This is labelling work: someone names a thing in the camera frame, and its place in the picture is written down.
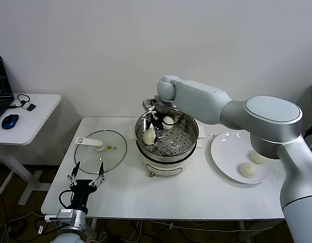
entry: metal rim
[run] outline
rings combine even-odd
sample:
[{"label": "metal rim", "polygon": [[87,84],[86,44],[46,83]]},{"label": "metal rim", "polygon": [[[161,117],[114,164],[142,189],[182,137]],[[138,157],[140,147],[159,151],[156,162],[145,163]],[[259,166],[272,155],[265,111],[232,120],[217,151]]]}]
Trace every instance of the metal rim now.
[{"label": "metal rim", "polygon": [[181,162],[185,161],[186,159],[188,159],[188,158],[193,154],[193,152],[195,151],[195,149],[197,148],[197,144],[195,144],[195,146],[192,148],[191,152],[190,152],[186,157],[184,157],[184,158],[182,158],[182,159],[180,159],[180,160],[178,160],[178,161],[174,161],[174,162],[161,162],[161,161],[157,161],[157,160],[155,160],[155,159],[153,159],[153,158],[148,157],[148,155],[145,154],[145,153],[141,150],[141,148],[139,147],[138,141],[136,141],[136,145],[137,145],[137,148],[138,148],[138,150],[140,151],[140,153],[141,153],[146,159],[148,159],[148,160],[150,160],[150,161],[152,161],[152,162],[154,162],[154,163],[160,164],[160,165],[175,165],[175,164],[181,163]]}]

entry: computer mouse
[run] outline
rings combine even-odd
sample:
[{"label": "computer mouse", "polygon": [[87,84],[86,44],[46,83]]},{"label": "computer mouse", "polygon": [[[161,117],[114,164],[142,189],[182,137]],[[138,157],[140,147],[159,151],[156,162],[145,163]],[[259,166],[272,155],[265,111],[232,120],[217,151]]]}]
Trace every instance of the computer mouse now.
[{"label": "computer mouse", "polygon": [[11,114],[6,116],[2,121],[2,128],[4,129],[11,129],[15,126],[15,123],[18,121],[19,115]]}]

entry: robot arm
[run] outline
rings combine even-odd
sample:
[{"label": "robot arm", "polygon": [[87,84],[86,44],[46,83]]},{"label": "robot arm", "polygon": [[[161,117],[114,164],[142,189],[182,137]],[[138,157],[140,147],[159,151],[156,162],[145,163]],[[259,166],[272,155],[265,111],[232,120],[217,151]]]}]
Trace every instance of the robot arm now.
[{"label": "robot arm", "polygon": [[269,96],[232,101],[223,90],[165,75],[157,86],[154,107],[167,113],[173,105],[206,124],[245,129],[261,155],[280,159],[286,180],[280,203],[295,242],[312,242],[312,152],[302,135],[302,111]]}]

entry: desk leg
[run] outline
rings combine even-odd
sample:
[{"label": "desk leg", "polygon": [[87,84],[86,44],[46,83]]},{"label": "desk leg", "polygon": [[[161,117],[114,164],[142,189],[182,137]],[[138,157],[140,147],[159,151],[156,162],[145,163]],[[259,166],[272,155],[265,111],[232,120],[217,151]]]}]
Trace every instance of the desk leg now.
[{"label": "desk leg", "polygon": [[18,174],[28,185],[25,188],[18,204],[26,205],[33,191],[48,191],[51,183],[41,183],[39,178],[42,171],[35,171],[34,175],[31,174],[21,163],[19,163],[12,155],[1,156],[2,162],[10,168],[11,171]]},{"label": "desk leg", "polygon": [[254,224],[250,229],[246,229],[246,230],[254,230],[254,231],[246,231],[246,232],[242,232],[238,235],[238,239],[239,241],[248,241],[250,240],[250,238],[264,232],[265,230],[262,229],[266,229],[266,228],[270,228],[273,227],[279,223],[281,223],[283,220],[263,220],[263,221],[259,221],[258,223]]}]

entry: small white desk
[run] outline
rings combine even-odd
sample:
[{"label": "small white desk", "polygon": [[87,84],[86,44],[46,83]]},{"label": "small white desk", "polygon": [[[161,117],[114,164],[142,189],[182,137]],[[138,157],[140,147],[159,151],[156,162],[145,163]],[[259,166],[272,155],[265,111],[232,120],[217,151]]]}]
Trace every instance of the small white desk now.
[{"label": "small white desk", "polygon": [[[48,191],[49,183],[40,183],[39,177],[42,171],[36,171],[32,175],[21,163],[19,163],[12,155],[8,154],[1,145],[18,145],[24,146],[32,142],[41,127],[45,124],[51,113],[55,110],[61,101],[60,95],[46,94],[27,94],[30,96],[30,103],[36,105],[32,111],[27,111],[23,108],[8,109],[0,118],[0,159],[11,169],[10,174],[0,187],[2,193],[13,176],[13,173],[18,174],[23,180],[28,183],[23,192],[19,205],[25,205],[34,190]],[[15,101],[13,104],[20,105],[17,100],[17,94],[14,94]],[[2,120],[9,114],[18,114],[19,120],[15,127],[9,130],[2,128]]]},{"label": "small white desk", "polygon": [[[105,182],[90,195],[88,217],[159,220],[284,218],[279,195],[285,171],[280,161],[274,164],[273,173],[263,183],[246,185],[235,182],[222,174],[208,155],[213,135],[229,129],[222,125],[204,125],[207,135],[203,139],[204,147],[195,150],[184,171],[173,178],[151,178],[142,166],[135,140],[127,139],[129,126],[134,126],[136,121],[137,118],[132,117],[85,117],[50,187],[42,213],[56,214],[62,208],[58,195],[69,189],[67,175],[75,166],[75,138],[110,129],[126,138],[128,151],[121,164],[106,173]],[[95,176],[79,171],[77,179],[84,178],[94,179]],[[62,200],[68,204],[69,194],[65,193]]]}]

